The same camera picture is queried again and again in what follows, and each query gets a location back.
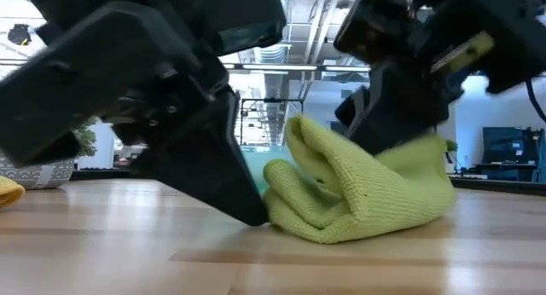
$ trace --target desk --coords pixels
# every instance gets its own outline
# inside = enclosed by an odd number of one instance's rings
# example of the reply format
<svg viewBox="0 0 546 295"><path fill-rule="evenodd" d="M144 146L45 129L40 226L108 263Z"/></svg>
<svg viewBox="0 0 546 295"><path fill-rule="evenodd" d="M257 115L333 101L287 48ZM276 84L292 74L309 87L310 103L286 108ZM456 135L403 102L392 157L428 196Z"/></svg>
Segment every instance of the desk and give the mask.
<svg viewBox="0 0 546 295"><path fill-rule="evenodd" d="M459 193L427 226L320 246L154 181L70 182L0 211L0 293L543 294L546 199Z"/></svg>
<svg viewBox="0 0 546 295"><path fill-rule="evenodd" d="M531 182L536 165L528 164L477 164L476 171L491 180Z"/></svg>

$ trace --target wooden table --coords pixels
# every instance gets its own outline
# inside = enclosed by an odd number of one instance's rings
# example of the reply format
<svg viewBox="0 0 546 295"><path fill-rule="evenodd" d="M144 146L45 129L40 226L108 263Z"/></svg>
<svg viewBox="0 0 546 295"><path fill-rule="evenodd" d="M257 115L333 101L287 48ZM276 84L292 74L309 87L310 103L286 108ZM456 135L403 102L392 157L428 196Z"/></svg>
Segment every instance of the wooden table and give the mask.
<svg viewBox="0 0 546 295"><path fill-rule="evenodd" d="M545 294L546 199L459 199L427 226L320 246L157 182L71 182L0 211L0 294Z"/></svg>

